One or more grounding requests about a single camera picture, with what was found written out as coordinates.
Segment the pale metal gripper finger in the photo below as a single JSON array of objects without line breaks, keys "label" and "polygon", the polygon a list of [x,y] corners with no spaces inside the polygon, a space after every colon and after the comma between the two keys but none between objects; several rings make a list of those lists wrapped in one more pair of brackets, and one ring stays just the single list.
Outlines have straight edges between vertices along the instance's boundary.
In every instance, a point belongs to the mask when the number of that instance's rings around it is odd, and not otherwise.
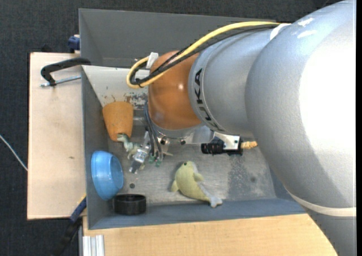
[{"label": "pale metal gripper finger", "polygon": [[133,174],[136,174],[140,167],[144,164],[145,153],[143,151],[137,151],[135,155],[132,156],[132,163],[129,168],[129,171]]},{"label": "pale metal gripper finger", "polygon": [[150,151],[150,144],[143,144],[142,148],[141,148],[141,152],[140,152],[140,160],[141,160],[141,166],[140,166],[140,170],[143,170],[145,167],[145,160],[147,159],[147,157],[149,156],[149,151]]}]

